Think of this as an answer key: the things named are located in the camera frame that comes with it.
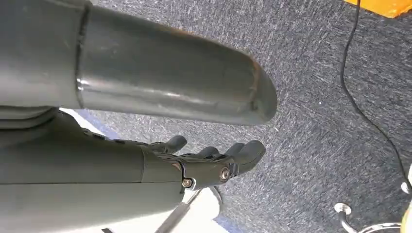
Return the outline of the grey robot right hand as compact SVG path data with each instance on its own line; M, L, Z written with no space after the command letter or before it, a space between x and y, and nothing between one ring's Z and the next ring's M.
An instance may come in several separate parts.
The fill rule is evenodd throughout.
M0 230L50 233L175 208L265 154L109 139L63 108L260 125L275 86L247 54L87 0L0 3Z

